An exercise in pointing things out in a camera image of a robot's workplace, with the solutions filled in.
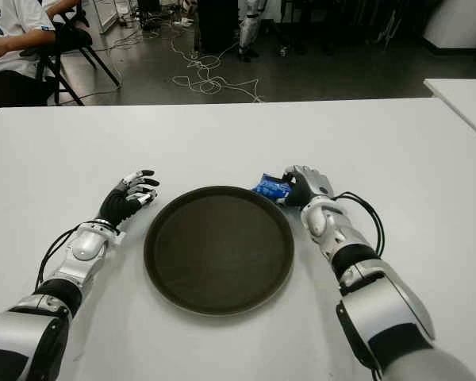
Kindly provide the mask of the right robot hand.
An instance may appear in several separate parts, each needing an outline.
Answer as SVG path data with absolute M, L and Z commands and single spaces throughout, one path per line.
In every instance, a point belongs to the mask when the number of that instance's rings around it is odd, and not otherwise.
M 290 186 L 290 192 L 285 197 L 287 206 L 306 206 L 319 196 L 333 198 L 334 191 L 325 175 L 308 166 L 289 166 L 282 177 Z

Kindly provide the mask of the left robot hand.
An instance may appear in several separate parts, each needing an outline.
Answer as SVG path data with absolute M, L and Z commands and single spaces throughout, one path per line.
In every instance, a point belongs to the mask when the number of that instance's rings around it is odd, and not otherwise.
M 102 202 L 97 220 L 114 229 L 152 203 L 158 195 L 159 181 L 153 170 L 140 170 L 121 179 Z

